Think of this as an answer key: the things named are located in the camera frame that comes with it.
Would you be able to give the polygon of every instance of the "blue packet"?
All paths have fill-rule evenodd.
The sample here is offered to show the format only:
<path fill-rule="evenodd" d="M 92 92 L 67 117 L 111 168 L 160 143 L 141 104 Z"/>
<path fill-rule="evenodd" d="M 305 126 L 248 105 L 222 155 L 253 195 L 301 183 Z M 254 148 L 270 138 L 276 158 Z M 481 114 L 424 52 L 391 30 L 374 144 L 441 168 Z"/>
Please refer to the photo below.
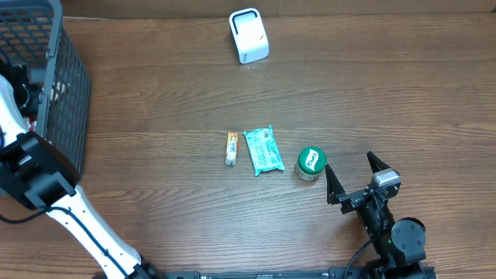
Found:
<path fill-rule="evenodd" d="M 246 137 L 246 143 L 248 143 L 255 176 L 258 176 L 261 171 L 276 169 L 284 171 L 272 125 L 269 125 L 269 128 L 259 128 L 248 133 L 244 131 L 243 134 Z"/>

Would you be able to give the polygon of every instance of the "table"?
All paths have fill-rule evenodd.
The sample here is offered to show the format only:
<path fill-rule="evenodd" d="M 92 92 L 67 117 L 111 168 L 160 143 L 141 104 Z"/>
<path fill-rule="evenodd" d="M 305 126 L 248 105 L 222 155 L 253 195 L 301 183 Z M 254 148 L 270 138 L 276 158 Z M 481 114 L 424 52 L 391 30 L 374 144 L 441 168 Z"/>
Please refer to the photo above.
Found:
<path fill-rule="evenodd" d="M 389 206 L 427 228 L 439 278 L 496 272 L 496 16 L 267 18 L 270 56 L 239 65 L 227 19 L 66 21 L 92 78 L 82 186 L 162 270 L 309 270 L 345 265 L 367 236 L 299 180 L 320 146 L 347 191 L 372 150 L 401 173 Z M 274 126 L 286 171 L 254 177 L 246 141 Z M 11 198 L 0 212 L 21 218 Z M 356 264 L 374 258 L 371 248 Z M 53 220 L 0 224 L 0 278 L 89 278 L 96 262 Z"/>

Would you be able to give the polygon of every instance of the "basket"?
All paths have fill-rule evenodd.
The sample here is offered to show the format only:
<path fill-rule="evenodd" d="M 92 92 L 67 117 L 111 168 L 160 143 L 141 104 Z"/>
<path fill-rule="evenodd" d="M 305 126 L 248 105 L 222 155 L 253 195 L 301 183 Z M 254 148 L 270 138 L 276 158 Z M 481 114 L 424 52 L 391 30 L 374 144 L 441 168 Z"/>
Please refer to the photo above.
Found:
<path fill-rule="evenodd" d="M 91 83 L 62 27 L 58 0 L 0 0 L 0 58 L 25 64 L 43 86 L 36 133 L 82 173 Z"/>

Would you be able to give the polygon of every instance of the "gray plastic basket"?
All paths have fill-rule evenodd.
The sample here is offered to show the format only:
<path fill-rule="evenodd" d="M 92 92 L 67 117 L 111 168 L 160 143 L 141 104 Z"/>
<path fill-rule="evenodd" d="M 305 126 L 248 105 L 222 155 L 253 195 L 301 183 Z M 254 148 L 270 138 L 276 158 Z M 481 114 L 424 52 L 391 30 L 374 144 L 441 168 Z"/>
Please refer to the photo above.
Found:
<path fill-rule="evenodd" d="M 91 83 L 62 27 L 60 2 L 0 0 L 0 48 L 3 60 L 26 64 L 30 81 L 43 84 L 36 132 L 81 173 Z"/>

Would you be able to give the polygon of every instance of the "round container with green lid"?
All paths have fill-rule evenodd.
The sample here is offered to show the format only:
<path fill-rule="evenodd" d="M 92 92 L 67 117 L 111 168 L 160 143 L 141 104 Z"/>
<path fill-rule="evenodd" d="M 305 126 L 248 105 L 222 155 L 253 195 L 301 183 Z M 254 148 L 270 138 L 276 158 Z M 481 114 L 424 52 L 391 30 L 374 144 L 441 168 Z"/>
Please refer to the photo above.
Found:
<path fill-rule="evenodd" d="M 303 180 L 312 181 L 317 179 L 326 168 L 327 157 L 324 151 L 318 147 L 310 146 L 300 153 L 298 162 L 294 165 L 296 174 Z"/>

